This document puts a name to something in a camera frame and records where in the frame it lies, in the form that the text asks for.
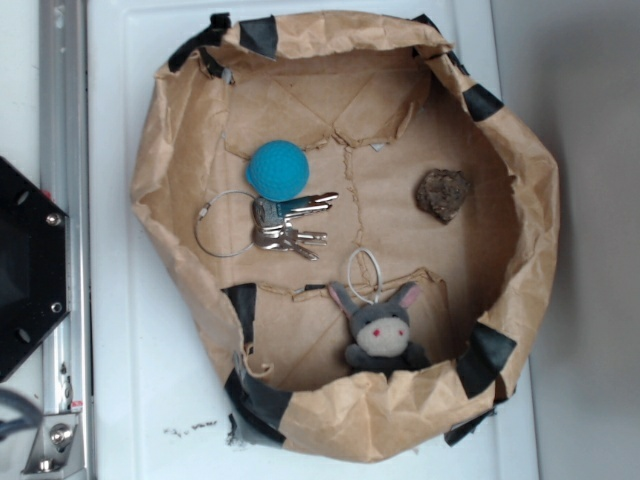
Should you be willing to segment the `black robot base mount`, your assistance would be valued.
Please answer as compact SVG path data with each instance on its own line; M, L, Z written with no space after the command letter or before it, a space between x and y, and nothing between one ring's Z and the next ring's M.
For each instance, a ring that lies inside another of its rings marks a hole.
M68 313L67 215L1 160L1 380Z

